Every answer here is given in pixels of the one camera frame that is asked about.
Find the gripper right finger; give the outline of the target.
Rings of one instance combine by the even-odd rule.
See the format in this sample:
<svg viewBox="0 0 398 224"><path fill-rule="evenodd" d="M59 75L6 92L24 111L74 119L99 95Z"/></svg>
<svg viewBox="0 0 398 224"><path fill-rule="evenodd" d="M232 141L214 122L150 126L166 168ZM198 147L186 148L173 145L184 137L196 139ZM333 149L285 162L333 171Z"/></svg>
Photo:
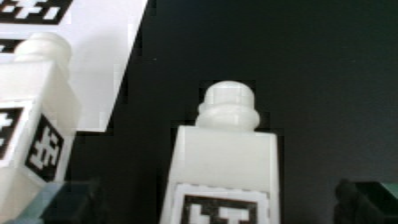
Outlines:
<svg viewBox="0 0 398 224"><path fill-rule="evenodd" d="M335 224L398 224L398 183L342 180Z"/></svg>

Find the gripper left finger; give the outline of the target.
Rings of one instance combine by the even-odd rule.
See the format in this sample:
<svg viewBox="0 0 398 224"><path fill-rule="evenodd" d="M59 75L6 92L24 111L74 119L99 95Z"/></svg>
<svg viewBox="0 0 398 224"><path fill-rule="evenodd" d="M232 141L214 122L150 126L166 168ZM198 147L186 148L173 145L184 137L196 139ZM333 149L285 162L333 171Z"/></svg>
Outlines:
<svg viewBox="0 0 398 224"><path fill-rule="evenodd" d="M17 224L106 224L100 183L49 183L19 215Z"/></svg>

